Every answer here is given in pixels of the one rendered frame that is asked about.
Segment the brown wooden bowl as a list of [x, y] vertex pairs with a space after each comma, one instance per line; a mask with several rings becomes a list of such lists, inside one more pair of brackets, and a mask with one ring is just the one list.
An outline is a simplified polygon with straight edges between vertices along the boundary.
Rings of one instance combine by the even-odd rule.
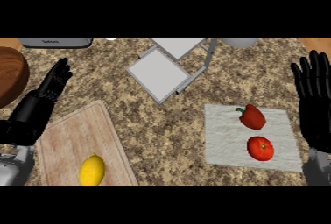
[[28, 77], [29, 70], [22, 53], [0, 46], [0, 108], [22, 94]]

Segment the red bell pepper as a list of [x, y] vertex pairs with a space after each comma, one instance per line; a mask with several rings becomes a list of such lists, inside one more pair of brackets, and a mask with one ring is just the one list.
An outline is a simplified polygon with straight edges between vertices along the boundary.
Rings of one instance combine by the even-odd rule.
[[236, 108], [235, 110], [242, 112], [239, 116], [242, 125], [252, 130], [260, 130], [266, 124], [266, 119], [258, 108], [252, 104], [246, 104], [245, 108]]

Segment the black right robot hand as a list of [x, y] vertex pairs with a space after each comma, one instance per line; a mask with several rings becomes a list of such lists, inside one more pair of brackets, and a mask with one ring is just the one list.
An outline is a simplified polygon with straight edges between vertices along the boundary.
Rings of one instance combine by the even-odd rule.
[[311, 50], [291, 64], [298, 95], [300, 130], [307, 144], [331, 153], [331, 64], [326, 54]]

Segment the red tomato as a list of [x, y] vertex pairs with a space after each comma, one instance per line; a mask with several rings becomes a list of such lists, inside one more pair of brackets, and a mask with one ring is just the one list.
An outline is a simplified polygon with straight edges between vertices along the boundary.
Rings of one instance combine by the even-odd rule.
[[269, 161], [274, 156], [274, 147], [263, 136], [252, 136], [248, 139], [246, 151], [257, 161]]

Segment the grey flat appliance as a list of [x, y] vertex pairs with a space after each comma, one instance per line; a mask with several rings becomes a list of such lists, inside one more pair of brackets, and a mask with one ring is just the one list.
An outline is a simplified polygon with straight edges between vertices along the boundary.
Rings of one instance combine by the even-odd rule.
[[93, 42], [93, 38], [19, 38], [17, 40], [23, 47], [41, 49], [87, 48]]

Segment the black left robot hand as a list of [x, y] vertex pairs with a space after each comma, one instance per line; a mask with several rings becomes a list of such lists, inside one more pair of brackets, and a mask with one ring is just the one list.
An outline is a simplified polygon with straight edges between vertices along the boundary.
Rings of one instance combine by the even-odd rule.
[[31, 146], [35, 143], [71, 76], [68, 59], [63, 58], [48, 70], [38, 88], [26, 93], [8, 118], [0, 120], [0, 144]]

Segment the yellow lemon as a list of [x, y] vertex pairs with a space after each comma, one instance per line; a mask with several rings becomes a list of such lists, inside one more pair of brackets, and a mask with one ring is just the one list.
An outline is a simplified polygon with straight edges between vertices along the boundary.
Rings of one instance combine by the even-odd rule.
[[93, 154], [79, 166], [78, 181], [82, 186], [97, 186], [105, 176], [105, 162], [97, 154]]

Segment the pale wooden cutting board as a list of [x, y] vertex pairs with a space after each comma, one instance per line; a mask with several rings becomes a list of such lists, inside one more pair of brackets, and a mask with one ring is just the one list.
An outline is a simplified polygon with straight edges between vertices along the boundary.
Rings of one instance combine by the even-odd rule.
[[102, 186], [139, 184], [102, 100], [45, 126], [35, 150], [44, 186], [76, 186], [79, 166], [93, 154], [106, 166]]

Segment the pale grey round container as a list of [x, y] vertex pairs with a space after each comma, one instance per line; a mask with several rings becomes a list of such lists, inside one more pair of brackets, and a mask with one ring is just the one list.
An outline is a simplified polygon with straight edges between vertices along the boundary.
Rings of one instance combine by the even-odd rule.
[[257, 41], [258, 38], [221, 38], [221, 42], [235, 48], [248, 48]]

